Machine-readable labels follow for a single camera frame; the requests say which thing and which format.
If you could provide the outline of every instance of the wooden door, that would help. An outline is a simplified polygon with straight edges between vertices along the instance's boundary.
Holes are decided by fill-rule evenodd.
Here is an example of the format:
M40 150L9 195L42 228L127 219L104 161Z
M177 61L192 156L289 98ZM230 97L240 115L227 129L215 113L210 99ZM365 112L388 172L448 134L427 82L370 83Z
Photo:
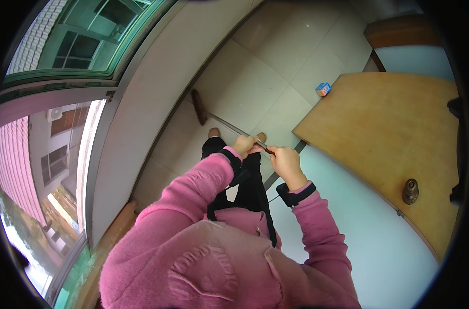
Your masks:
M453 83L424 75L344 74L293 133L370 184L440 261L458 210L449 194L459 181L459 122L447 108L457 96ZM420 193L407 205L410 178Z

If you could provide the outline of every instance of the small box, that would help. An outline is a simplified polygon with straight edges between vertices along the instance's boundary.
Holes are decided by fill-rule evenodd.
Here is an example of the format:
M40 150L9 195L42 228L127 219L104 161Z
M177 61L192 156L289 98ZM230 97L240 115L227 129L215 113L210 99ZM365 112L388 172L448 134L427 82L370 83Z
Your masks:
M315 92L319 95L319 96L326 96L330 89L332 89L329 85L329 83L321 83L318 85L317 89L315 89Z

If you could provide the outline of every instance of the black wrist sensor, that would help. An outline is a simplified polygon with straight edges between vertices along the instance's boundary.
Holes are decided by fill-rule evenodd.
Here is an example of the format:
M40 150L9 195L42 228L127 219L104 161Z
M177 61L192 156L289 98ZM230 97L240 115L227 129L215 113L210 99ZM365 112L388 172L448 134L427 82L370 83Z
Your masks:
M310 196L310 194L312 194L316 190L316 188L312 182L308 187L306 187L303 191L298 194L289 193L289 188L286 182L284 182L278 185L275 190L281 197L282 201L286 204L286 206L293 208L293 206L297 206L300 201L303 201L305 198Z

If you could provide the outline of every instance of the shoe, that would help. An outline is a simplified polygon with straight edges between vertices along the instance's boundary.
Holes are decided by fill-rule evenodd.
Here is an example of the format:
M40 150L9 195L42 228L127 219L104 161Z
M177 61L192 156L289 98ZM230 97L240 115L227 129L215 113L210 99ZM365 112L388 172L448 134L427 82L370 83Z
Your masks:
M220 131L216 127L213 127L212 129L209 130L209 138L212 138L214 136L220 137Z
M256 135L260 141L262 141L262 143L265 143L265 141L267 140L267 135L265 135L265 133L261 132L261 133L258 133Z

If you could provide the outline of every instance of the air conditioner unit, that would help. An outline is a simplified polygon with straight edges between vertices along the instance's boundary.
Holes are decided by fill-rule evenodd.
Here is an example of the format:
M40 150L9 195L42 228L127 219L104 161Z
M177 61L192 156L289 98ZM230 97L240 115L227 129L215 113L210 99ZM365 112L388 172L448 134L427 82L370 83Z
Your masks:
M62 107L52 108L52 109L48 109L46 111L46 118L47 118L48 122L58 120L61 117L63 117L63 108Z

